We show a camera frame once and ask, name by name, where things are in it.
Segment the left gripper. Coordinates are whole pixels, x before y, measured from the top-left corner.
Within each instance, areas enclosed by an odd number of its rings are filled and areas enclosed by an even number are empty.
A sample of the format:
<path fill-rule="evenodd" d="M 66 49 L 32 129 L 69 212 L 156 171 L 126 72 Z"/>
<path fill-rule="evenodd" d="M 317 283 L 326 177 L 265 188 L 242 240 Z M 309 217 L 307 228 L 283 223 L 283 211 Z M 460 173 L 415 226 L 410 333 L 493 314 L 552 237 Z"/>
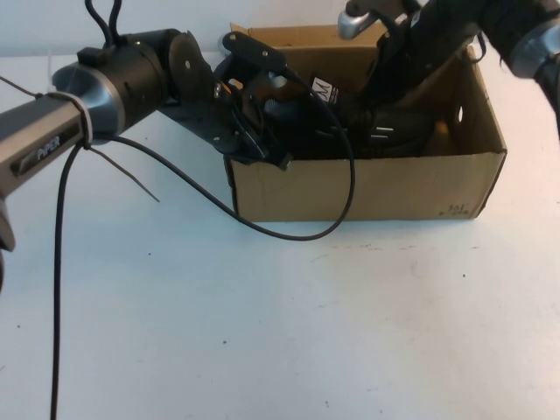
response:
<path fill-rule="evenodd" d="M 170 78 L 165 115 L 195 136 L 211 144 L 224 156 L 254 156 L 255 163 L 266 163 L 285 171 L 292 155 L 276 139 L 258 141 L 242 124 L 234 97 L 215 78 L 193 83 Z"/>

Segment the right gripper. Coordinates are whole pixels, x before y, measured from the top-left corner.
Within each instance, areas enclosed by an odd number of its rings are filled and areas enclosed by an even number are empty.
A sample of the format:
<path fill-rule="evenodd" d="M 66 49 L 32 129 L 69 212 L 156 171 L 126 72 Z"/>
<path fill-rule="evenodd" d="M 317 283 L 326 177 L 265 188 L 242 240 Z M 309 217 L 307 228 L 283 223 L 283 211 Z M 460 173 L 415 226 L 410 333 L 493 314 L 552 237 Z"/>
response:
<path fill-rule="evenodd" d="M 378 43 L 362 89 L 366 103 L 398 102 L 442 66 L 442 29 L 434 17 L 412 17 L 400 28 L 403 38 L 391 35 Z"/>

